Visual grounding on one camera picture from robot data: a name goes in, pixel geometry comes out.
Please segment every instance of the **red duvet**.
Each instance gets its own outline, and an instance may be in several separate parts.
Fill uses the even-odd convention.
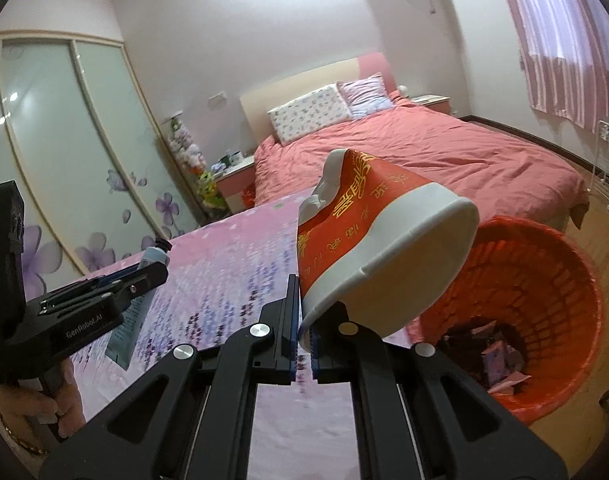
[[[392,110],[325,128],[288,146],[272,137],[255,153],[256,205],[318,184],[327,155],[353,148],[415,171],[473,200],[481,219],[546,222],[588,209],[579,173],[544,148],[401,100]]]

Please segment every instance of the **frosted glass door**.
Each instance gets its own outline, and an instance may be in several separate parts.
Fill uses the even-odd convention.
[[[119,48],[76,42],[93,105],[137,193],[171,238],[199,227],[169,174],[160,140]]]
[[[28,300],[77,279],[79,273],[38,215],[25,188],[2,121],[0,109],[0,183],[15,180],[25,203],[22,275]]]
[[[139,252],[152,229],[111,177],[116,168],[78,86],[69,45],[5,41],[0,63],[28,178],[62,240],[89,270]]]

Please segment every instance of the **wooden floor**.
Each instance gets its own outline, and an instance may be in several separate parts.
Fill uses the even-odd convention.
[[[572,162],[569,164],[582,174],[587,184],[590,182],[588,171]],[[606,204],[592,196],[582,228],[578,230],[569,222],[565,234],[591,256],[600,274],[606,309],[604,340],[593,373],[581,389],[531,429],[562,456],[572,475],[594,452],[608,425],[607,415],[598,405],[598,399],[609,389],[609,212]]]

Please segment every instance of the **hand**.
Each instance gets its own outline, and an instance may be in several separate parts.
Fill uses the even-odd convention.
[[[82,398],[73,377],[73,363],[67,358],[62,362],[64,385],[56,392],[55,399],[28,388],[3,384],[0,386],[0,416],[15,437],[43,448],[27,421],[30,416],[60,416],[58,433],[71,436],[85,425]]]

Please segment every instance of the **headboard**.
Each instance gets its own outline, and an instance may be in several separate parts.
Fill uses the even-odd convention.
[[[336,81],[355,81],[382,72],[387,91],[396,89],[389,62],[380,52],[354,57],[286,79],[268,83],[240,97],[253,137],[260,144],[274,132],[267,112],[308,92]]]

